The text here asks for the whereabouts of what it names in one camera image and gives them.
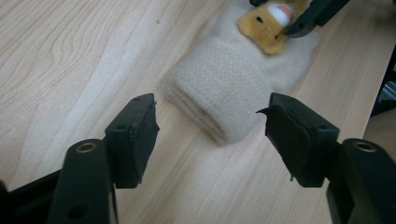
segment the light wood surface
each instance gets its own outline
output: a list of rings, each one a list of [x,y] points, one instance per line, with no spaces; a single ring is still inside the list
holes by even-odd
[[[117,191],[121,223],[330,223],[326,188],[290,182],[264,118],[242,142],[218,147],[163,99],[166,71],[223,2],[0,1],[0,178],[8,189],[60,169],[71,145],[102,138],[130,99],[154,92],[161,130],[142,185]],[[340,141],[364,133],[395,19],[390,0],[356,0],[319,30],[293,96],[338,126]]]

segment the orange plush toy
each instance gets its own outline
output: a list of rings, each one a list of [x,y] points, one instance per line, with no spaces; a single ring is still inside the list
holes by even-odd
[[[287,27],[297,19],[306,6],[306,0],[272,0],[238,20],[239,31],[249,37],[267,54],[284,50]]]

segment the black metal bracket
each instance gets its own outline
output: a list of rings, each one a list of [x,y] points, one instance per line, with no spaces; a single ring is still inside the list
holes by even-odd
[[[396,165],[371,142],[336,142],[339,130],[298,100],[273,93],[266,136],[298,183],[320,188],[324,178],[333,223],[396,223]]]
[[[154,95],[134,98],[104,140],[71,146],[62,170],[11,192],[0,182],[0,223],[118,223],[114,186],[141,183],[159,130]]]

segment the wood grain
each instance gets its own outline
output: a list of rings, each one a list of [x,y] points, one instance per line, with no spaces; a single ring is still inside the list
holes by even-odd
[[[218,147],[162,97],[162,79],[225,0],[0,1],[0,178],[13,190],[101,138],[126,103],[154,92],[161,131],[142,185],[118,190],[121,223],[330,223],[264,136]],[[396,41],[390,1],[351,1],[320,29],[294,96],[362,137]]]

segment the knitted fabric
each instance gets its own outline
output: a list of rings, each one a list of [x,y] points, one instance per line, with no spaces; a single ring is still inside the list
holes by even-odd
[[[305,73],[318,43],[318,34],[310,34],[287,40],[281,54],[265,55],[236,25],[251,9],[248,1],[226,2],[166,76],[166,97],[220,145],[248,134],[271,92],[287,93]]]

